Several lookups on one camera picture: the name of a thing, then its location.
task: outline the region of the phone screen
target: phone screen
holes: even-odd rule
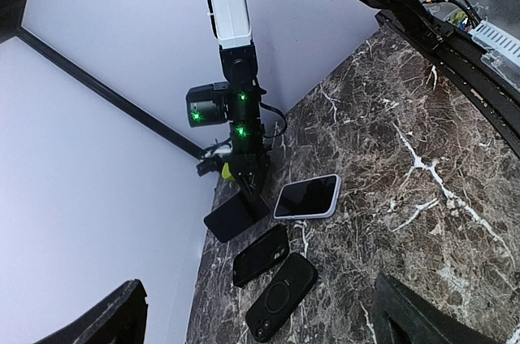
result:
[[[326,213],[332,204],[337,176],[289,184],[282,189],[275,216],[308,216]]]
[[[239,192],[204,218],[204,223],[220,242],[228,242],[270,212],[262,197],[251,203]]]

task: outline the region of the black phone case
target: black phone case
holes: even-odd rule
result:
[[[233,284],[244,287],[289,254],[287,229],[282,224],[265,232],[233,260]]]
[[[305,257],[292,253],[266,290],[245,314],[257,342],[268,342],[318,280],[318,271]]]

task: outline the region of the white wall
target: white wall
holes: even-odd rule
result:
[[[287,110],[376,29],[356,0],[248,0],[266,102]],[[24,27],[202,146],[184,96],[221,81],[206,0],[28,0]]]
[[[0,45],[0,332],[35,342],[132,278],[184,342],[215,178],[18,39]]]

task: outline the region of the white marble vein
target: white marble vein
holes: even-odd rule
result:
[[[303,242],[303,257],[307,258],[307,252],[309,251],[309,240],[306,235],[307,221],[299,220],[294,225],[295,228],[301,229],[301,241]]]
[[[370,57],[374,58],[374,55],[372,54],[372,45],[368,40],[366,40],[366,45],[368,46],[368,50],[370,51]]]
[[[511,253],[511,249],[505,243],[504,238],[499,236],[496,233],[496,231],[493,229],[493,227],[489,224],[489,222],[487,220],[485,220],[482,216],[480,216],[472,207],[470,207],[470,205],[466,201],[464,201],[463,199],[459,198],[453,191],[451,191],[448,188],[446,188],[446,186],[444,184],[444,180],[442,179],[442,177],[440,177],[439,173],[436,171],[436,166],[439,163],[438,160],[433,160],[431,162],[431,165],[427,166],[423,162],[423,158],[420,157],[419,155],[417,155],[417,153],[415,152],[415,149],[408,142],[408,140],[403,135],[403,133],[400,131],[400,129],[395,124],[393,126],[397,130],[397,132],[399,134],[399,138],[401,139],[401,141],[405,145],[406,149],[408,149],[408,151],[412,154],[412,157],[414,158],[414,165],[410,168],[410,170],[406,174],[405,182],[403,183],[403,185],[401,185],[401,188],[403,188],[404,185],[406,184],[406,182],[410,179],[410,176],[412,175],[412,172],[415,169],[422,169],[424,171],[429,171],[429,173],[431,174],[431,176],[433,177],[435,182],[442,189],[442,192],[443,192],[444,196],[448,199],[448,203],[451,203],[451,204],[455,203],[457,205],[457,207],[460,207],[463,210],[467,211],[470,214],[471,219],[474,222],[476,222],[477,224],[480,224],[483,228],[485,228],[487,230],[487,232],[492,236],[493,240],[495,242],[499,242],[504,247],[506,253],[511,258],[511,262],[513,264],[513,267],[516,268],[516,262],[514,260],[513,254]]]
[[[439,80],[439,75],[437,74],[437,67],[432,66],[430,76],[428,76],[427,82],[430,82],[431,76],[433,75],[433,90],[437,88],[437,81]]]
[[[514,331],[513,336],[505,342],[505,344],[518,344],[520,343],[520,324],[517,327],[517,330]]]
[[[375,337],[374,325],[371,323],[371,318],[370,318],[370,315],[368,314],[368,310],[365,309],[365,307],[363,306],[363,304],[361,302],[359,304],[361,306],[361,309],[363,309],[363,311],[365,312],[366,327],[370,330],[374,344],[377,344],[377,338]]]
[[[323,86],[321,84],[319,86],[319,90],[322,93],[322,95],[325,97],[325,99],[331,103],[331,105],[332,105],[331,111],[334,111],[334,124],[337,124],[338,123],[338,119],[337,119],[338,106],[336,105],[336,103],[339,102],[339,100],[337,100],[335,98],[331,98],[328,94],[326,94],[325,91],[323,90]]]
[[[415,206],[415,213],[406,222],[403,222],[400,226],[396,227],[392,231],[398,232],[399,230],[405,228],[406,226],[411,224],[419,216],[419,214],[421,214],[421,212],[423,212],[429,208],[435,207],[438,204],[439,204],[438,199],[433,199],[432,201],[430,201],[428,203],[418,204],[417,206]]]
[[[393,110],[395,107],[398,107],[399,106],[399,103],[398,102],[395,102],[393,100],[389,100],[387,98],[384,98],[383,99],[383,104],[384,104],[384,107],[387,109],[387,110]]]

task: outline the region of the dark marble surface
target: dark marble surface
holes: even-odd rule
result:
[[[328,220],[288,222],[318,284],[273,343],[371,344],[378,272],[508,344],[520,337],[520,161],[469,101],[383,28],[288,114],[266,188],[338,173]],[[214,204],[234,190],[219,182]],[[253,343],[245,313],[276,269],[232,286],[235,255],[274,224],[228,244],[208,233],[187,343]]]

